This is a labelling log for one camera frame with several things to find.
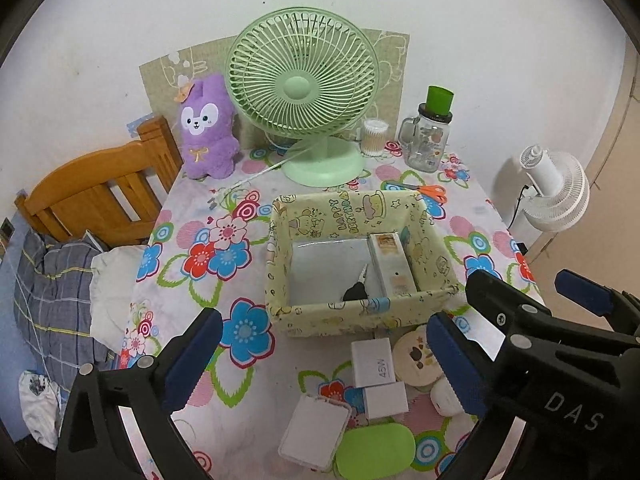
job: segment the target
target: beige floor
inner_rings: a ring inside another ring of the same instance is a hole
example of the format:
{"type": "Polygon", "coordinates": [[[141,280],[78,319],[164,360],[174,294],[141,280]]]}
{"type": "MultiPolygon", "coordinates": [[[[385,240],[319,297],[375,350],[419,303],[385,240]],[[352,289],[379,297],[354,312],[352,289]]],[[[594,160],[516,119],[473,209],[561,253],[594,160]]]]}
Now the beige floor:
{"type": "Polygon", "coordinates": [[[571,269],[595,282],[640,298],[640,70],[622,128],[591,186],[584,217],[557,235],[530,265],[542,297],[555,316],[608,328],[602,318],[562,298],[554,278],[571,269]]]}

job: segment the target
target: purple plush toy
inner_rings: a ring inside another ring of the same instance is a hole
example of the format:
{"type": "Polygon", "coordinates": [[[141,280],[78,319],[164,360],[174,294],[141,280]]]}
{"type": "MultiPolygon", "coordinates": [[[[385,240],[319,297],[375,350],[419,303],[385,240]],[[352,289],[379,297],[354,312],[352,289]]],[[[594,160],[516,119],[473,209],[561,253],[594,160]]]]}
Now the purple plush toy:
{"type": "Polygon", "coordinates": [[[231,133],[235,113],[222,74],[193,82],[180,108],[180,151],[189,178],[210,175],[220,179],[234,172],[234,155],[240,150],[231,133]]]}

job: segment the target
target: white wall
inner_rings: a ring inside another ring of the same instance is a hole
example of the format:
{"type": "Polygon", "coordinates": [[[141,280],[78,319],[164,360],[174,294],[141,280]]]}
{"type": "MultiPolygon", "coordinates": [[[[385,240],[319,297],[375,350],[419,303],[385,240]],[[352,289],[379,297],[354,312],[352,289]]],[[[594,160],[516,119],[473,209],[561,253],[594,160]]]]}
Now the white wall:
{"type": "Polygon", "coordinates": [[[295,4],[411,34],[401,117],[451,88],[450,142],[505,218],[510,157],[542,142],[586,164],[620,82],[625,34],[601,0],[47,0],[0,69],[0,219],[19,189],[129,139],[150,111],[140,64],[295,4]]]}

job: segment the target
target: plaid blanket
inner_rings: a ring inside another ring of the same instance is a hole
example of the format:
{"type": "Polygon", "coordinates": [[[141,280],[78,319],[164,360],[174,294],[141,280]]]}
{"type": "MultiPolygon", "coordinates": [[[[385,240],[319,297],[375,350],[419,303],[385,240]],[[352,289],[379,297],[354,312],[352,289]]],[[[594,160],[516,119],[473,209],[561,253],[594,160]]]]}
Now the plaid blanket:
{"type": "Polygon", "coordinates": [[[91,260],[87,241],[58,243],[30,230],[16,276],[16,325],[39,363],[63,390],[71,390],[78,368],[111,368],[113,353],[89,336],[91,260]]]}

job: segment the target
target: wooden headboard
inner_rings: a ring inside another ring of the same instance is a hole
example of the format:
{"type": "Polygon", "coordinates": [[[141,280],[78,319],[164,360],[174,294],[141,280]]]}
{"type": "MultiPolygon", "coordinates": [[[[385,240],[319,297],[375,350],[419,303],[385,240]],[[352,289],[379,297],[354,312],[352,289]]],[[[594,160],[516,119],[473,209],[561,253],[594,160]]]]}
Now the wooden headboard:
{"type": "Polygon", "coordinates": [[[169,192],[182,167],[180,152],[164,118],[138,127],[140,140],[80,156],[47,175],[15,205],[36,231],[63,242],[86,230],[111,247],[149,238],[160,202],[143,171],[151,168],[169,192]],[[108,183],[116,183],[140,217],[132,220],[108,183]]]}

